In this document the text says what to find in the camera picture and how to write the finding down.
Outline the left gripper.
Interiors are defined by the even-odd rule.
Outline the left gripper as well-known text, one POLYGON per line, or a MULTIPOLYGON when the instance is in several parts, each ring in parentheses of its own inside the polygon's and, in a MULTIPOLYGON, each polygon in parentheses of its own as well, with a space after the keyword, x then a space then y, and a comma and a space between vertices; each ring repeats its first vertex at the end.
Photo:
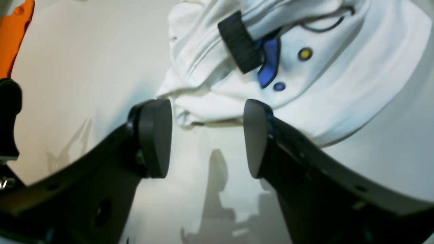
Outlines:
POLYGON ((10 78, 0 82, 0 156, 1 190, 10 190, 23 184, 8 167, 9 161, 16 161, 20 156, 14 137, 17 115, 21 112, 23 93, 20 85, 10 78))

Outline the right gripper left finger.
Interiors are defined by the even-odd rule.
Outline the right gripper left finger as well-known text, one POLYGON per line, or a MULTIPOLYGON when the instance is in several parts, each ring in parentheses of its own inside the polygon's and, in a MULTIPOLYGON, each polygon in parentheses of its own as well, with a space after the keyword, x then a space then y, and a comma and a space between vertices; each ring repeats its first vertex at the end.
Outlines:
POLYGON ((1 194, 2 244, 117 244, 142 179, 169 171, 172 105, 151 99, 57 173, 1 194))

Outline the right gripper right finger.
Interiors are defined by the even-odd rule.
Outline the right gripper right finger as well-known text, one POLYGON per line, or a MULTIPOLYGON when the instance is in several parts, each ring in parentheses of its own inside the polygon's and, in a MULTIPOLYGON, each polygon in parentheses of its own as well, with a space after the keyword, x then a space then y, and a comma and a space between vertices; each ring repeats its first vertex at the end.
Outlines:
POLYGON ((276 191, 294 244, 422 244, 433 203, 388 189, 335 161, 265 103, 243 111, 248 167, 276 191))

